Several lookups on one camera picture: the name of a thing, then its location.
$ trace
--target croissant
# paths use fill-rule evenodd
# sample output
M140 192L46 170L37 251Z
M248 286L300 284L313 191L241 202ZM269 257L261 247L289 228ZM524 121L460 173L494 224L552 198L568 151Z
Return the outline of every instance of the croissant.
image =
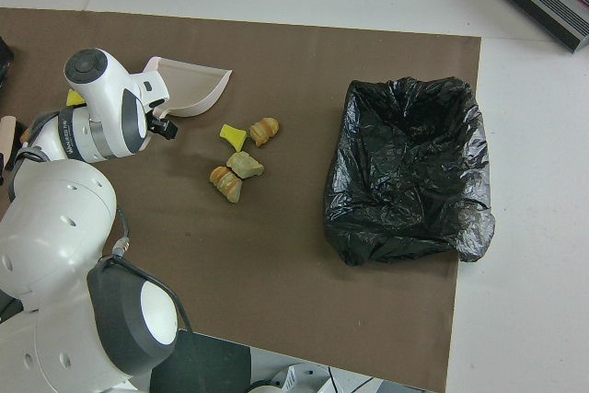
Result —
M264 117L260 121L249 126L249 136L256 142L256 146L260 147L268 142L278 132L279 124L276 119L272 117Z
M230 201L238 202L241 194L241 179L229 168L220 166L213 169L209 180Z
M231 168L241 179L248 179L254 175L261 175L264 166L252 158L246 151L235 152L227 160L227 167Z

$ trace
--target screw hole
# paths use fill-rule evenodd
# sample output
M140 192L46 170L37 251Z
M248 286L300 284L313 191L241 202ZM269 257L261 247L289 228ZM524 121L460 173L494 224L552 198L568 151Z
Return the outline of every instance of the screw hole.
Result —
M67 353L59 353L59 362L62 363L64 368L70 368L72 366L72 361L70 361Z
M12 271L12 261L6 255L2 256L2 264L7 271Z
M30 354L25 354L25 367L30 370L33 367L33 357Z
M65 216L62 215L59 217L60 220L62 220L62 223L66 223L67 225L70 225L71 227L75 227L75 221L73 219L71 219L69 216Z

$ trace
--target white table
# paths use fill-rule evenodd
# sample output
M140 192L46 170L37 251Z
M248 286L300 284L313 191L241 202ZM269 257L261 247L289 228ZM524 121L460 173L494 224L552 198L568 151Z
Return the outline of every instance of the white table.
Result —
M447 391L587 391L589 50L569 54L505 0L0 0L0 6L482 36L478 101L497 231L483 260L459 267Z

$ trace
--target brown paper sheet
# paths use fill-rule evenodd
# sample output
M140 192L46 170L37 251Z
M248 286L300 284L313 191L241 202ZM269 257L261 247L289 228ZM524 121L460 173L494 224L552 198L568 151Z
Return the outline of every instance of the brown paper sheet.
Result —
M0 9L0 35L16 56L0 114L26 124L64 105L64 63L86 47L131 73L152 55L233 69L208 112L174 119L175 141L97 165L129 216L129 258L178 292L201 333L445 390L456 255L348 268L323 237L322 193L353 79L475 86L478 38L15 9ZM246 142L266 171L233 205L208 182L232 153L219 130L265 116L282 128L261 149Z

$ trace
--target yellow sponge piece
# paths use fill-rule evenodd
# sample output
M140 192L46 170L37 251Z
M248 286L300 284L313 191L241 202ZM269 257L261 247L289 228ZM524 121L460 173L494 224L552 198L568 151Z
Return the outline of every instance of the yellow sponge piece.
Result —
M67 100L65 106L83 105L86 101L73 89L70 89L67 93Z
M233 147L235 147L236 152L239 152L241 151L243 143L246 141L246 138L248 137L248 133L242 131L241 129L229 126L228 124L224 124L221 128L219 136L221 138L225 138L227 142L229 142Z

